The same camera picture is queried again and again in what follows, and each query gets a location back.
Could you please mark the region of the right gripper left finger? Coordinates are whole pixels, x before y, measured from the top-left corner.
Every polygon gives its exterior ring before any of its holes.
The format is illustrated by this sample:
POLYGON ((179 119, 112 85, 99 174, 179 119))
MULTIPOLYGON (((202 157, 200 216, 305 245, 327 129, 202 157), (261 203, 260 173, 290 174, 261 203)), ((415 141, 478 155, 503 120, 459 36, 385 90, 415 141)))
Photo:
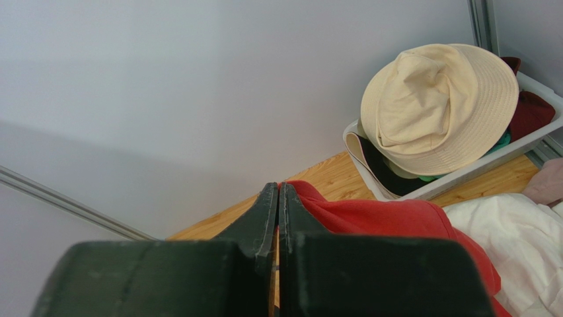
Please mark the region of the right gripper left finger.
POLYGON ((209 240, 82 242, 33 316, 274 316, 278 185, 209 240))

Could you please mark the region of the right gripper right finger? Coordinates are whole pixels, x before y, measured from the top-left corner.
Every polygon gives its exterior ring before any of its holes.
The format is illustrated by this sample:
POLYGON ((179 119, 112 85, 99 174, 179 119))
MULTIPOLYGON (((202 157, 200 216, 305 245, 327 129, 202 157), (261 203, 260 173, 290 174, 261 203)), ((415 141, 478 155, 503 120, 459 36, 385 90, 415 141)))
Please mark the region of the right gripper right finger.
POLYGON ((282 316, 495 316, 458 242, 336 234, 279 185, 282 316))

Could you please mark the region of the red t-shirt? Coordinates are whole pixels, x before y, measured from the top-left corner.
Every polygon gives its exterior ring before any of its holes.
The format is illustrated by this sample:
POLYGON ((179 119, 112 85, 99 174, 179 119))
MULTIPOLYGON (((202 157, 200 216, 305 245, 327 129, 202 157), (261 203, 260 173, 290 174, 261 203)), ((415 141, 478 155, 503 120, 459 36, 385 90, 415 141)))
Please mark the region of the red t-shirt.
POLYGON ((453 227, 444 210, 428 201, 329 201, 310 183, 292 180, 305 209, 328 231, 336 234, 441 238, 462 245, 476 265, 496 316, 511 314, 495 298, 502 288, 492 261, 472 238, 453 227))

